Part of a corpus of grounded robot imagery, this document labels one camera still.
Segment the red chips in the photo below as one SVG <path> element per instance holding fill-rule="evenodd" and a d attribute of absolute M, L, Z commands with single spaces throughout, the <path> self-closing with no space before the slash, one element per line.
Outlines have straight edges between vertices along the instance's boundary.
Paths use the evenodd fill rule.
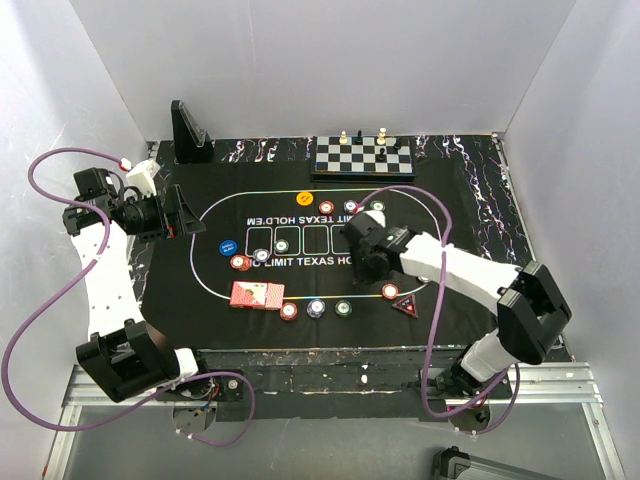
<path fill-rule="evenodd" d="M 318 205 L 318 211 L 322 215 L 329 215 L 334 211 L 334 204 L 331 201 L 323 201 Z"/>
<path fill-rule="evenodd" d="M 385 299 L 393 300 L 399 295 L 399 288 L 392 283 L 387 283 L 382 287 L 381 294 Z"/>
<path fill-rule="evenodd" d="M 245 255 L 234 255 L 230 259 L 230 265 L 234 270 L 247 271 L 252 266 L 252 260 Z"/>

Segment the green chips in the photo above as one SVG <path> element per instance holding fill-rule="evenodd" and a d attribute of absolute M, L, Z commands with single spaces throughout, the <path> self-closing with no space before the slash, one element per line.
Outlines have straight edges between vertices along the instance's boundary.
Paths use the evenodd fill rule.
<path fill-rule="evenodd" d="M 379 200 L 371 201 L 369 207 L 375 211 L 384 211 L 386 208 L 385 203 Z"/>
<path fill-rule="evenodd" d="M 274 251 L 276 253 L 287 253 L 289 250 L 289 243 L 284 239 L 279 239 L 274 243 Z"/>

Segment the blue small blind button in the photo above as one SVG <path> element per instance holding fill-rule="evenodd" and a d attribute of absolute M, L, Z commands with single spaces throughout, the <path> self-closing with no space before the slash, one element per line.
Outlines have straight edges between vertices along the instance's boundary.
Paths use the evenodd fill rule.
<path fill-rule="evenodd" d="M 238 251 L 238 244 L 234 240 L 224 240 L 219 244 L 218 251 L 222 256 L 233 256 Z"/>

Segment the blue chips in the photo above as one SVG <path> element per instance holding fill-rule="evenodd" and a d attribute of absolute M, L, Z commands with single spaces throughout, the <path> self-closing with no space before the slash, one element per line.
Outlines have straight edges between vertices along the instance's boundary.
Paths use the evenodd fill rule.
<path fill-rule="evenodd" d="M 252 257 L 257 263 L 265 263 L 270 257 L 270 252 L 267 249 L 255 249 L 252 253 Z"/>
<path fill-rule="evenodd" d="M 349 214 L 353 214 L 358 209 L 358 203 L 354 200 L 347 200 L 344 202 L 344 211 Z"/>

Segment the black triangular all-in marker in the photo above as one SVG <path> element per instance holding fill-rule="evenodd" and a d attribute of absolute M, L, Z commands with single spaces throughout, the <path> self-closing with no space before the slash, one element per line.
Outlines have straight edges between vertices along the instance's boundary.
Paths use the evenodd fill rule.
<path fill-rule="evenodd" d="M 398 299 L 391 305 L 391 307 L 412 318 L 418 317 L 416 298 L 414 294 L 407 295 L 404 298 Z"/>

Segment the green poker chip stack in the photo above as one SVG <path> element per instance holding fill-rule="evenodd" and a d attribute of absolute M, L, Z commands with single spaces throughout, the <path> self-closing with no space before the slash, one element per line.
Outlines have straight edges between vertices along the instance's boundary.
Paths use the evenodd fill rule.
<path fill-rule="evenodd" d="M 353 308 L 349 301 L 339 300 L 335 305 L 335 313 L 341 317 L 348 317 L 352 314 Z"/>

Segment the blue poker chip stack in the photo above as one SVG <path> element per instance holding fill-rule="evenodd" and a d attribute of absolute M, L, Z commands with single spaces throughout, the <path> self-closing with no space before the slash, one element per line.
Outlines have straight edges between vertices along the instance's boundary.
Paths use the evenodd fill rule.
<path fill-rule="evenodd" d="M 326 311 L 326 304 L 322 299 L 313 299 L 307 305 L 307 315 L 310 318 L 318 319 L 323 316 Z"/>

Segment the yellow big blind button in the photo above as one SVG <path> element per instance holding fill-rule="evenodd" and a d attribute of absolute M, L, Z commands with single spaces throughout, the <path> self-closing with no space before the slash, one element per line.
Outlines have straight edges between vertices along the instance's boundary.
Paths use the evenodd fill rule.
<path fill-rule="evenodd" d="M 296 195 L 296 202 L 301 206 L 309 206 L 314 202 L 314 195 L 309 191 L 301 191 Z"/>

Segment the red playing card box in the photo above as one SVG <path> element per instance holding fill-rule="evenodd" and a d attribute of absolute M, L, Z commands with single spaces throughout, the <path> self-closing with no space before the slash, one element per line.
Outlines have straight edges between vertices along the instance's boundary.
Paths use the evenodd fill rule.
<path fill-rule="evenodd" d="M 267 283 L 234 281 L 229 305 L 235 308 L 265 308 L 267 292 Z"/>

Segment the red poker chip stack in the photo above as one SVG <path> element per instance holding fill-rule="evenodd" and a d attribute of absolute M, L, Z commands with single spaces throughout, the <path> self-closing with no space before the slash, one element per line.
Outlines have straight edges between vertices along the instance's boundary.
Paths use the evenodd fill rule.
<path fill-rule="evenodd" d="M 298 315 L 298 308 L 295 303 L 286 302 L 280 309 L 280 317 L 285 321 L 295 320 Z"/>

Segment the red-backed playing card deck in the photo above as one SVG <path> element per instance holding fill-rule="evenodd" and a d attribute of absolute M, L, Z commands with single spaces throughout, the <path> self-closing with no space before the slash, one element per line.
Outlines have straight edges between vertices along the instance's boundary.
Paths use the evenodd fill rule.
<path fill-rule="evenodd" d="M 260 282 L 253 286 L 253 307 L 264 310 L 280 310 L 284 303 L 285 285 Z"/>

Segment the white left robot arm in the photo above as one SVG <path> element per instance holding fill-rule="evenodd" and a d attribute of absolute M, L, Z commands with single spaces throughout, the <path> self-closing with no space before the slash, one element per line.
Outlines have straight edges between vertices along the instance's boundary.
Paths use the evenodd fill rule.
<path fill-rule="evenodd" d="M 193 400 L 213 386 L 211 373 L 197 365 L 189 348 L 170 340 L 143 317 L 129 273 L 130 240 L 173 239 L 204 231 L 177 184 L 157 193 L 159 166 L 152 159 L 133 167 L 120 185 L 104 168 L 75 174 L 78 195 L 63 212 L 63 223 L 81 264 L 89 268 L 88 339 L 76 349 L 80 366 L 114 402 L 178 382 Z"/>

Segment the black white chessboard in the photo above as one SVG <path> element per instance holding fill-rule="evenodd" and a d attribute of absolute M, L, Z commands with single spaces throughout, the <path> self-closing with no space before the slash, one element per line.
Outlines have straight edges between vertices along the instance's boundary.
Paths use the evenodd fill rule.
<path fill-rule="evenodd" d="M 414 181 L 416 169 L 408 139 L 387 137 L 386 144 L 381 146 L 372 136 L 363 136 L 363 144 L 356 145 L 355 137 L 348 136 L 348 143 L 341 145 L 339 136 L 319 136 L 311 178 L 314 181 L 382 184 Z M 396 138 L 401 138 L 403 143 L 399 151 L 393 148 Z M 384 162 L 377 160 L 381 148 L 386 149 Z"/>

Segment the black case corner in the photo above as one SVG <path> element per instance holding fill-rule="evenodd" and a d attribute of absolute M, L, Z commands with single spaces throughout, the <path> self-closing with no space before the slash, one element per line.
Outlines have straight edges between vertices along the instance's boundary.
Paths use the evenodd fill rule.
<path fill-rule="evenodd" d="M 507 465 L 483 457 L 470 455 L 456 446 L 441 450 L 434 455 L 431 467 L 431 479 L 551 479 L 553 476 L 541 474 L 520 467 Z"/>

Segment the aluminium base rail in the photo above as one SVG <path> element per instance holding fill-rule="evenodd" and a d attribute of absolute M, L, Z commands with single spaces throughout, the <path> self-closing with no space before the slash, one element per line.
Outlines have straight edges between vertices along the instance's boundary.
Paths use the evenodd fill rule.
<path fill-rule="evenodd" d="M 256 392 L 285 394 L 396 394 L 419 380 L 420 367 L 411 364 L 348 362 L 334 365 L 257 366 L 244 374 Z M 506 404 L 513 394 L 522 404 L 601 404 L 603 402 L 588 364 L 549 362 L 511 369 L 491 394 L 489 403 Z"/>

